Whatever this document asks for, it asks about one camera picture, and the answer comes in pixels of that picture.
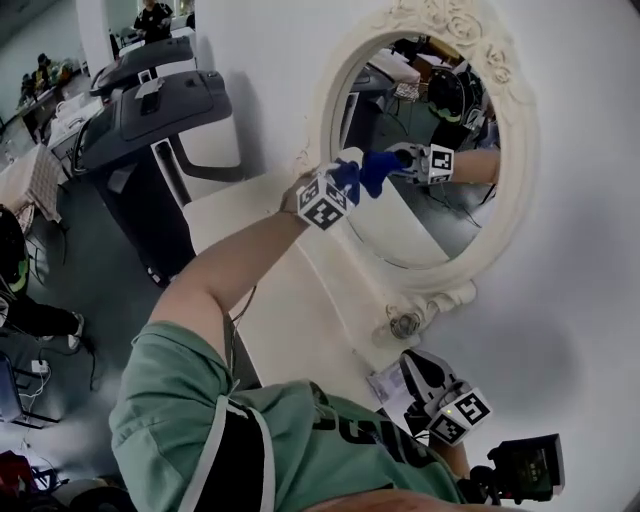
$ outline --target white table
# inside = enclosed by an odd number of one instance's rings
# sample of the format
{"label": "white table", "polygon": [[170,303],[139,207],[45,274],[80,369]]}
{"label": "white table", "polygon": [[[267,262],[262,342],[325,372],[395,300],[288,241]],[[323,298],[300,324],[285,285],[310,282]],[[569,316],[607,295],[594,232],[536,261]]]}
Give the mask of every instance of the white table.
{"label": "white table", "polygon": [[420,72],[407,63],[406,57],[399,53],[391,53],[388,48],[378,51],[369,59],[369,64],[382,71],[396,83],[420,83]]}
{"label": "white table", "polygon": [[[264,175],[188,204],[184,216],[196,253],[275,213],[291,181],[289,174]],[[307,230],[305,237],[321,237],[325,247],[329,243],[324,233],[313,230]],[[339,276],[339,284],[344,285],[344,297],[350,305],[365,308],[370,293],[352,278],[355,273],[351,270]],[[353,300],[349,300],[350,294],[356,294]],[[245,301],[240,301],[231,316]],[[369,338],[372,328],[373,322],[366,322],[362,337]],[[309,379],[327,393],[370,410],[380,408],[366,381],[372,368],[355,354],[325,283],[299,244],[260,281],[238,332],[262,385]]]}
{"label": "white table", "polygon": [[[270,173],[186,205],[196,253],[275,213],[292,179]],[[402,248],[390,257],[427,264],[448,260],[391,183],[376,201],[363,194],[350,220],[355,226],[372,224],[361,234],[373,246]],[[327,393],[378,410],[366,378],[395,362],[407,344],[374,342],[373,331],[388,321],[386,305],[394,295],[366,278],[362,259],[342,244],[339,237],[308,229],[260,281],[238,332],[264,386],[309,379]]]}
{"label": "white table", "polygon": [[67,114],[63,119],[58,119],[57,117],[53,119],[51,121],[51,137],[47,147],[53,151],[63,142],[76,135],[82,125],[101,112],[102,108],[102,101],[95,99],[84,107]]}
{"label": "white table", "polygon": [[34,204],[48,221],[60,222],[58,182],[62,164],[38,144],[0,173],[0,203],[13,213]]}

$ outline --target person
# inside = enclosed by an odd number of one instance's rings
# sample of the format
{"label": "person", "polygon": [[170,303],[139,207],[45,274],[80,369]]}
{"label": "person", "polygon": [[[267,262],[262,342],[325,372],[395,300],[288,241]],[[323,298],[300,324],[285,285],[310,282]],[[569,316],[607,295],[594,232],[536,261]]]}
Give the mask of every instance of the person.
{"label": "person", "polygon": [[456,153],[451,181],[497,185],[500,179],[500,156],[500,150],[495,148]]}
{"label": "person", "polygon": [[27,296],[29,253],[18,219],[0,205],[0,327],[43,340],[67,336],[76,350],[84,330],[78,313],[38,304]]}
{"label": "person", "polygon": [[38,69],[36,70],[36,84],[38,89],[47,91],[51,88],[51,59],[46,54],[38,55]]}
{"label": "person", "polygon": [[156,0],[144,0],[144,9],[140,11],[133,28],[144,38],[145,44],[171,38],[171,16],[173,11],[167,4]]}
{"label": "person", "polygon": [[[187,265],[135,338],[109,419],[112,449],[134,505],[140,512],[178,510],[204,452],[215,454],[215,463],[205,467],[211,468],[212,487],[198,510],[251,510],[245,505],[256,501],[249,485],[255,491],[256,478],[259,489],[262,478],[271,481],[271,471],[262,468],[271,450],[256,449],[239,427],[224,429],[220,437],[216,410],[226,407],[235,411],[224,420],[232,425],[241,421],[236,415],[248,418],[251,410],[266,425],[258,430],[268,430],[271,439],[273,510],[493,510],[461,505],[456,480],[470,470],[460,445],[432,439],[428,448],[386,417],[309,381],[234,392],[224,315],[307,229],[294,213],[295,192],[310,180],[302,177],[284,194],[278,213]],[[231,489],[232,482],[241,492]]]}
{"label": "person", "polygon": [[22,85],[20,86],[20,101],[18,101],[18,108],[31,101],[35,101],[35,81],[29,75],[29,73],[25,73],[22,75]]}

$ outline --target power strip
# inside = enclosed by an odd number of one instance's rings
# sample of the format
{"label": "power strip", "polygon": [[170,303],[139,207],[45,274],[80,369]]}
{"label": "power strip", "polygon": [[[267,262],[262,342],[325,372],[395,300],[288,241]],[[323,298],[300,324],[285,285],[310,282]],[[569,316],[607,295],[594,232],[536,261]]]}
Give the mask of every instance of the power strip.
{"label": "power strip", "polygon": [[37,375],[46,375],[49,373],[49,363],[47,361],[38,361],[34,359],[31,361],[31,371]]}

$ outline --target white cube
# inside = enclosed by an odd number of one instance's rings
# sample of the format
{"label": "white cube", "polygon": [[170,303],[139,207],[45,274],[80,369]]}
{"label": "white cube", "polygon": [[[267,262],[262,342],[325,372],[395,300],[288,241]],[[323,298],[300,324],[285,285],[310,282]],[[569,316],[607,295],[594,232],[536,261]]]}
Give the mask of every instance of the white cube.
{"label": "white cube", "polygon": [[323,231],[346,217],[351,209],[349,199],[329,183],[322,173],[309,185],[298,190],[297,195],[298,216]]}
{"label": "white cube", "polygon": [[429,185],[451,181],[453,176],[453,149],[431,144],[429,155]]}
{"label": "white cube", "polygon": [[446,444],[455,446],[492,413],[480,390],[473,388],[440,409],[427,430]]}

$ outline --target green t-shirt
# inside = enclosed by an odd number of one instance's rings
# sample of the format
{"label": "green t-shirt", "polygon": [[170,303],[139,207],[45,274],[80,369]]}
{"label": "green t-shirt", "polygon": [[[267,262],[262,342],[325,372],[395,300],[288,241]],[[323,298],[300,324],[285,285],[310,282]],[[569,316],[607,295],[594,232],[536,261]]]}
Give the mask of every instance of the green t-shirt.
{"label": "green t-shirt", "polygon": [[[177,510],[211,429],[227,367],[195,333],[147,325],[109,420],[112,448],[140,512]],[[273,442],[275,510],[288,512],[349,494],[410,489],[460,503],[437,454],[391,421],[308,381],[233,393],[264,417]]]}

